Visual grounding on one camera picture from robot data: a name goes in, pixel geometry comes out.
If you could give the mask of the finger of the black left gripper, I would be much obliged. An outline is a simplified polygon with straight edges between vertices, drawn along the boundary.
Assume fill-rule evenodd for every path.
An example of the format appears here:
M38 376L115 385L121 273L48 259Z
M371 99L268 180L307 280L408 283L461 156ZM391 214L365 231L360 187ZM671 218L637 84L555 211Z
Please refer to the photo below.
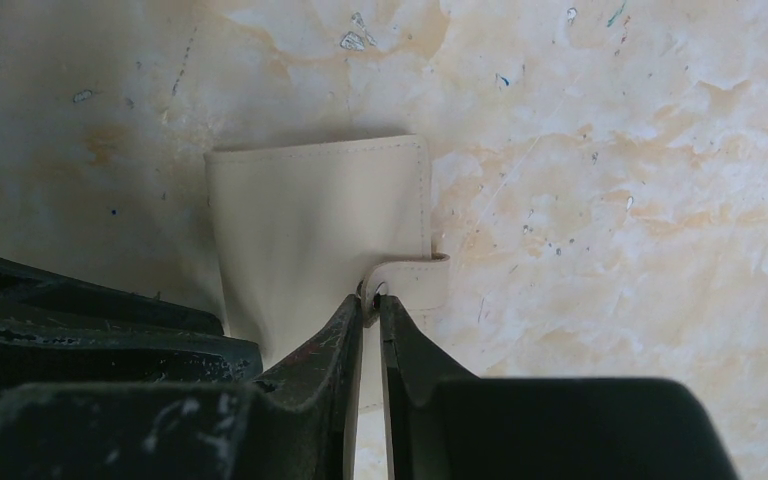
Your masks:
M222 336L213 314L0 258L0 299L59 313Z
M264 370L251 341L106 319L0 312L0 396L26 383L240 382Z

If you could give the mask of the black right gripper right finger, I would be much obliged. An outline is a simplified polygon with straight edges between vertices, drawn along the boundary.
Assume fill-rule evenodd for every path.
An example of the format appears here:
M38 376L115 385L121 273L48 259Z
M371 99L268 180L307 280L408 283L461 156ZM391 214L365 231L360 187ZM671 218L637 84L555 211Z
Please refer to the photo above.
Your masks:
M393 479L733 479L705 408L662 378L482 378L378 300Z

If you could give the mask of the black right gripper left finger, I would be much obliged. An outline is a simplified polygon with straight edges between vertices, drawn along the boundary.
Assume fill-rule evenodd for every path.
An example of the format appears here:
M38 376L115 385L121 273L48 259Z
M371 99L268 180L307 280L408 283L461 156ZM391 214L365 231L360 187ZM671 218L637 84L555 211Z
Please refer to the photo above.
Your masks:
M30 383L0 397L0 479L349 479L358 297L248 382Z

